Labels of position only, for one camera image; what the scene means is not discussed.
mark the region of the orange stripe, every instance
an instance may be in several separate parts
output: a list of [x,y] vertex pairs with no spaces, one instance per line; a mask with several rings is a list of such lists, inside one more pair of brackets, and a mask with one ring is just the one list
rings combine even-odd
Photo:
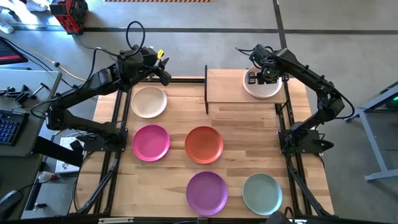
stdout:
[[106,2],[211,2],[211,0],[104,0]]

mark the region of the white plate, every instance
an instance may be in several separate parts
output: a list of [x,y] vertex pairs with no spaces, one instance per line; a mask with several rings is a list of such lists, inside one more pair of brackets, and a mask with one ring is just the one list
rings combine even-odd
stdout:
[[258,85],[256,80],[256,84],[249,85],[249,72],[257,73],[260,71],[261,70],[256,67],[250,68],[243,76],[243,87],[250,95],[256,98],[267,99],[273,97],[279,92],[280,88],[282,88],[282,78],[278,78],[278,81],[275,84]]
[[154,118],[166,108],[166,94],[156,87],[145,87],[132,97],[131,108],[141,118]]

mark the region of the orange plate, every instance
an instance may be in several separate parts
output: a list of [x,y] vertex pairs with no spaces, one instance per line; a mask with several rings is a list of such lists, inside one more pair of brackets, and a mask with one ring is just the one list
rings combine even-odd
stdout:
[[189,132],[185,139],[185,151],[199,164],[216,161],[223,152],[224,142],[221,135],[211,127],[197,127]]

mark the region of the pink plate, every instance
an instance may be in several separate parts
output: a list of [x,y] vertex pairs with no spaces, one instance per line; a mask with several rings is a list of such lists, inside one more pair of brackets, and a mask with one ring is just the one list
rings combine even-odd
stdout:
[[138,159],[153,162],[162,158],[170,147],[170,135],[158,125],[148,125],[136,133],[132,152]]

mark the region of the red device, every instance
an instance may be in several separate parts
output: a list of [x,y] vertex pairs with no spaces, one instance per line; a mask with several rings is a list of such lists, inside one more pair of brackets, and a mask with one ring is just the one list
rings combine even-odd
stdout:
[[51,14],[57,18],[67,34],[82,34],[88,11],[85,0],[58,0],[50,5]]

